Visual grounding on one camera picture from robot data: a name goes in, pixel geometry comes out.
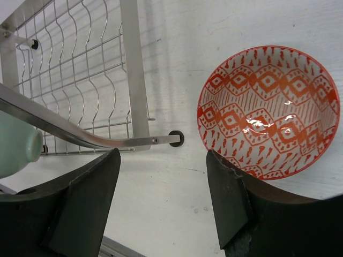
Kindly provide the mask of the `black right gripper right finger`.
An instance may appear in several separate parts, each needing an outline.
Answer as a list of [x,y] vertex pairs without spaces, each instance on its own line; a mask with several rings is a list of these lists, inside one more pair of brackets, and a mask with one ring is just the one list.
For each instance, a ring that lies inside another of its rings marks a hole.
[[307,198],[206,155],[219,246],[226,256],[342,256],[342,196]]

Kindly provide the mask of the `blue zigzag pattern bowl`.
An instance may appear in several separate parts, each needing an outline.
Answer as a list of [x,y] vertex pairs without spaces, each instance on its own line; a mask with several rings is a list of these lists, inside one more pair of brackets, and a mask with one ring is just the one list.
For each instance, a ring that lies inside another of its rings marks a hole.
[[338,130],[340,99],[325,67],[284,46],[243,50],[206,80],[197,126],[206,149],[261,180],[314,164]]

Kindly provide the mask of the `pale green floral bowl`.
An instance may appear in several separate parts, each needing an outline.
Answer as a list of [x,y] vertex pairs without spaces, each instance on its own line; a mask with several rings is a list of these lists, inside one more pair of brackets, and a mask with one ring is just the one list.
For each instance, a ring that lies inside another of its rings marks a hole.
[[36,162],[43,150],[43,135],[34,126],[1,112],[1,178]]

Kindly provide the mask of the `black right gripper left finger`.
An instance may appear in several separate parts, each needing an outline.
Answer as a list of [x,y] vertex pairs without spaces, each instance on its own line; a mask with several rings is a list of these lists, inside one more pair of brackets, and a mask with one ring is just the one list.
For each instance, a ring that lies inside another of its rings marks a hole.
[[1,256],[97,256],[121,165],[113,149],[17,194],[1,195]]

